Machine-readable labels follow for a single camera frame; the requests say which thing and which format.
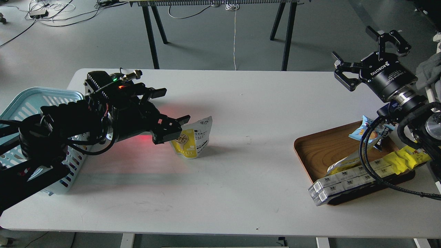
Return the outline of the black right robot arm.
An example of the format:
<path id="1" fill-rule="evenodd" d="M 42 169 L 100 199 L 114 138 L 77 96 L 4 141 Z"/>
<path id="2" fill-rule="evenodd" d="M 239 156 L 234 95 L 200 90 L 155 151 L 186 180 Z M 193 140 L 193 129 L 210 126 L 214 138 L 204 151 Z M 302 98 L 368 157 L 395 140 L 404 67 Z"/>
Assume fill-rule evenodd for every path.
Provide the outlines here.
<path id="1" fill-rule="evenodd" d="M 440 200 L 439 194 L 419 193 L 386 182 L 375 173 L 368 161 L 368 135 L 381 123 L 397 123 L 396 132 L 404 144 L 414 149 L 423 149 L 432 159 L 433 165 L 440 165 L 440 112 L 434 111 L 440 109 L 440 103 L 428 102 L 426 97 L 412 89 L 417 77 L 398 60 L 408 55 L 411 46 L 397 30 L 378 33 L 367 26 L 366 33 L 378 43 L 378 50 L 360 62 L 345 62 L 336 52 L 332 52 L 336 58 L 334 76 L 346 89 L 352 92 L 360 83 L 365 83 L 386 103 L 377 111 L 378 118 L 367 128 L 360 141 L 358 154 L 362 166 L 379 185 L 402 193 Z"/>

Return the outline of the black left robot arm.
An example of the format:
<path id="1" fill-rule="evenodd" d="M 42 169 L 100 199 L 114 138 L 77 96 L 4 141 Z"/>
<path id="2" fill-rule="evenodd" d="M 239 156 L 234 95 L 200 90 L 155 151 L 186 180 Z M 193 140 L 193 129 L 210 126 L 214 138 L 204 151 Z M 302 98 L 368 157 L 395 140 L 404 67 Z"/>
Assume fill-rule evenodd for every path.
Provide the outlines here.
<path id="1" fill-rule="evenodd" d="M 154 144 L 177 139 L 190 116 L 173 119 L 160 113 L 150 99 L 167 90 L 133 82 L 141 76 L 140 70 L 92 71 L 84 82 L 85 99 L 42 106 L 23 121 L 1 120 L 1 137 L 16 134 L 1 144 L 1 154 L 20 146 L 25 159 L 1 166 L 1 212 L 68 176 L 71 169 L 63 163 L 68 147 L 94 156 L 143 132 L 151 134 Z"/>

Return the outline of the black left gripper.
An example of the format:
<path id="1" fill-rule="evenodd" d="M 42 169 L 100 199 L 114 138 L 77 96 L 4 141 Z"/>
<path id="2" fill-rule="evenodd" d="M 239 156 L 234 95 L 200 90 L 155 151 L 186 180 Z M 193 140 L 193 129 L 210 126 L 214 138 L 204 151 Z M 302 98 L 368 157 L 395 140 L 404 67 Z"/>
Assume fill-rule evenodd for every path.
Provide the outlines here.
<path id="1" fill-rule="evenodd" d="M 164 97 L 167 93 L 166 88 L 154 89 L 146 87 L 144 83 L 112 82 L 105 71 L 89 72 L 84 85 L 89 108 L 102 119 L 107 134 L 118 135 L 117 141 L 149 131 L 148 121 L 159 113 L 150 99 Z M 182 125 L 188 123 L 190 118 L 190 115 L 177 119 L 159 115 L 152 124 L 153 143 L 178 139 Z"/>

